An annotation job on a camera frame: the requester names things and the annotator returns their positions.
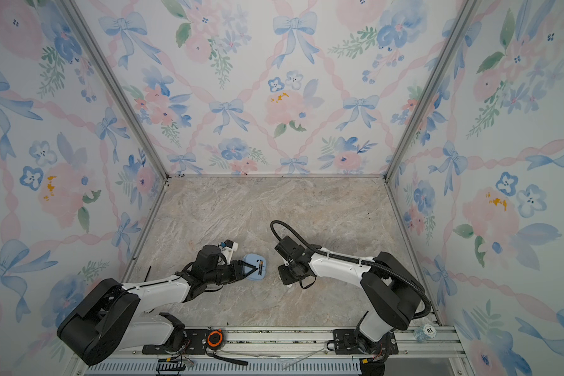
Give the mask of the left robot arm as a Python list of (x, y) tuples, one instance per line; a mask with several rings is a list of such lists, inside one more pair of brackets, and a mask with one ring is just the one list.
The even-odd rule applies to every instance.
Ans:
[(181, 271), (158, 280), (126, 284), (113, 278), (102, 280), (61, 322), (57, 336), (88, 366), (137, 346), (178, 355), (189, 343), (185, 324), (171, 313), (150, 319), (143, 315), (165, 305), (190, 302), (255, 274), (257, 266), (232, 258), (237, 249), (233, 241), (207, 244)]

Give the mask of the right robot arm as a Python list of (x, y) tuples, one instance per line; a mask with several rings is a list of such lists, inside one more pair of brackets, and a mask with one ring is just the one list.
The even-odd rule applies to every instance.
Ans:
[(371, 307), (357, 324), (350, 349), (377, 353), (388, 346), (390, 332), (408, 329), (413, 319), (431, 311), (423, 286), (388, 252), (358, 258), (301, 245), (289, 236), (278, 242), (275, 251), (285, 261), (278, 267), (284, 285), (327, 277), (361, 288)]

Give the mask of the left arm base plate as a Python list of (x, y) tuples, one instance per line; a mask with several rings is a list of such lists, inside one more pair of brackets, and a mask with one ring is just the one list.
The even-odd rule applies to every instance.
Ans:
[(142, 349), (143, 355), (205, 355), (207, 349), (208, 329), (185, 329), (172, 334), (163, 345), (147, 345)]

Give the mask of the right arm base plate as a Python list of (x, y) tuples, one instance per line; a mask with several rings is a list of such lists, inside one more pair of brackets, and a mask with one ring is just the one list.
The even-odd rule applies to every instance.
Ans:
[(357, 330), (332, 331), (334, 351), (337, 355), (385, 356), (399, 353), (395, 334), (388, 332), (378, 341), (372, 341)]

